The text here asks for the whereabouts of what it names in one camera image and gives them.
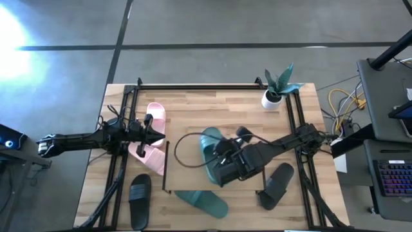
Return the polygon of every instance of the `wooden table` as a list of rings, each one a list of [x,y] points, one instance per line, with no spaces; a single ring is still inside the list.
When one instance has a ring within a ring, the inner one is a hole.
[[[124,84],[110,84],[103,100],[101,115],[105,119],[113,117],[107,109],[112,104],[120,111]],[[281,163],[287,162],[295,169],[287,192],[279,204],[266,211],[258,205],[255,190],[263,189],[262,174],[244,182],[231,182],[224,188],[211,184],[204,168],[188,169],[180,166],[173,156],[176,141],[189,132],[201,132],[209,126],[219,128],[226,137],[234,137],[239,126],[247,127],[268,140],[290,134],[286,104],[283,102],[276,111],[267,111],[261,106],[263,90],[140,90],[136,116],[143,118],[150,102],[159,102],[166,109],[166,138],[170,141],[167,160],[165,188],[168,190],[213,190],[229,206],[229,214],[223,219],[213,218],[180,200],[174,193],[162,191],[163,177],[157,175],[129,156],[123,186],[122,202],[119,212],[118,230],[130,230],[129,187],[131,181],[141,173],[152,178],[152,197],[147,230],[269,230],[269,229],[307,229],[299,175],[293,151],[277,156],[265,167],[269,176]],[[301,102],[307,122],[313,123],[318,130],[324,131],[315,85],[306,83],[301,89]],[[292,106],[297,113],[292,97]],[[91,159],[104,152],[93,150]],[[202,163],[198,137],[193,136],[182,142],[178,155],[190,164]],[[91,163],[80,196],[75,225],[82,224],[101,201],[106,185],[110,156],[106,155]],[[332,156],[319,152],[314,157],[317,179],[321,195],[331,210],[345,224],[349,224],[341,188],[337,178]],[[311,197],[312,211],[317,221],[315,204]],[[111,218],[109,205],[108,218]]]

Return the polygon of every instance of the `teal slide sandal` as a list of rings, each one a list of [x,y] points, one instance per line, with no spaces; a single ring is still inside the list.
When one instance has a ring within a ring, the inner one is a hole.
[[[207,135],[212,135],[217,138],[223,138],[223,135],[220,133],[220,130],[214,127],[206,128],[204,131],[202,131],[202,133],[205,133]],[[199,140],[200,153],[201,153],[201,157],[204,162],[208,162],[211,159],[215,158],[213,155],[213,151],[214,151],[215,146],[218,143],[219,143],[219,140],[217,139],[213,139],[206,135],[200,135],[200,140]],[[209,180],[211,180],[213,184],[218,184],[216,182],[216,179],[214,178],[213,171],[212,171],[215,164],[216,162],[212,161],[208,163],[205,167],[206,167],[206,172],[207,172],[207,176],[209,177]]]
[[[212,191],[174,191],[174,194],[215,218],[223,218],[227,215],[228,207],[226,202]]]

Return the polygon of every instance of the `black slide sandal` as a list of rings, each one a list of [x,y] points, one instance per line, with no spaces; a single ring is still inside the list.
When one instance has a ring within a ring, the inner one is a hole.
[[[151,188],[148,174],[138,175],[130,185],[130,223],[135,231],[143,230],[149,223]]]
[[[259,201],[265,210],[272,210],[286,193],[294,169],[287,163],[281,164],[266,181],[266,189],[259,192]]]

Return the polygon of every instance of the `pink slide sandal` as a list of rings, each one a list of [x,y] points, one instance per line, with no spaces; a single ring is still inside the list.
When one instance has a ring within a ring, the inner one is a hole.
[[[165,167],[165,153],[160,151],[157,148],[154,148],[149,145],[145,145],[144,150],[146,151],[146,155],[144,158],[142,158],[138,156],[136,153],[137,146],[139,144],[140,142],[131,142],[128,147],[129,153],[132,156],[136,157],[136,159],[140,160],[148,168],[157,172],[157,174],[163,175],[164,167]]]
[[[146,113],[150,113],[153,116],[153,122],[152,122],[152,128],[160,132],[162,134],[165,134],[165,127],[166,127],[166,111],[165,108],[157,103],[157,102],[152,102],[147,106]],[[152,143],[150,146],[154,148],[159,148],[163,145],[164,139],[161,139],[157,142]]]

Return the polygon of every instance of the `computer keyboard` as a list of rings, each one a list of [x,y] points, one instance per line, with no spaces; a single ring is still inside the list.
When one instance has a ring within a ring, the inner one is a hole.
[[[412,160],[374,160],[373,164],[382,196],[412,197]]]

